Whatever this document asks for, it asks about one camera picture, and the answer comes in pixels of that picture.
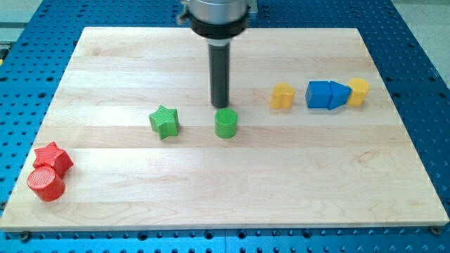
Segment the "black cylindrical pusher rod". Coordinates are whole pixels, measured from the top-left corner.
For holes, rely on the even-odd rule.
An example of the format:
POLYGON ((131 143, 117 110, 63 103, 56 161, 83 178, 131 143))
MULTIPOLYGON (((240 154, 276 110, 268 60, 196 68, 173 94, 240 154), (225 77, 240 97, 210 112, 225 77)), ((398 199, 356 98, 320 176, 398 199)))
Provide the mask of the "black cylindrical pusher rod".
POLYGON ((208 46, 210 67, 210 100, 216 108, 229 105, 229 45, 208 46))

